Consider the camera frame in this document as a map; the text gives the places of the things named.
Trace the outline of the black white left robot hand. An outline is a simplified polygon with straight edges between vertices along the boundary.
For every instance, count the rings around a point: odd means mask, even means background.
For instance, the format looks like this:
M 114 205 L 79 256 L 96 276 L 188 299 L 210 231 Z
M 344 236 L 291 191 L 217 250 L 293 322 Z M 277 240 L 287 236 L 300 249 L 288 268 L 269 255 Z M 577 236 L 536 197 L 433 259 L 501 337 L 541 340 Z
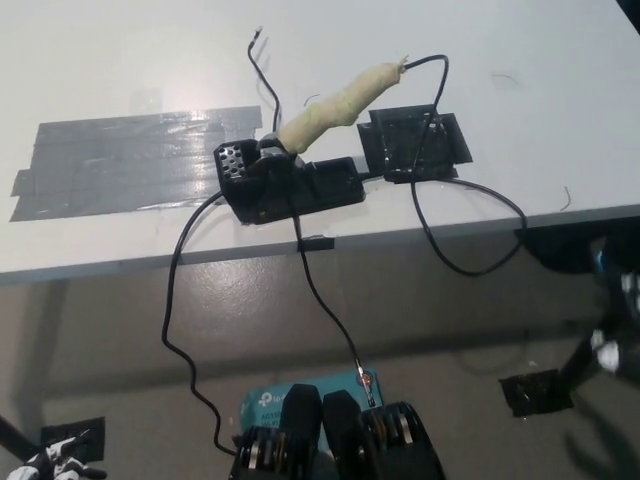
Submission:
M 88 431 L 44 447 L 23 465 L 11 471 L 7 480 L 106 479 L 106 471 L 91 467 L 73 456 L 89 442 Z

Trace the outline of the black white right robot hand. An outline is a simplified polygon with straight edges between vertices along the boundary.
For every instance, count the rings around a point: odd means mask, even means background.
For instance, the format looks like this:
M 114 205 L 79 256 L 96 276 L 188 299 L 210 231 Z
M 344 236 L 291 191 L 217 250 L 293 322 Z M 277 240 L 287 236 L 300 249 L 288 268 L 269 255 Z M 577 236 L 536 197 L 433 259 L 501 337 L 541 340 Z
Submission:
M 610 236 L 595 256 L 595 273 L 608 304 L 590 347 L 599 367 L 639 383 L 639 244 Z

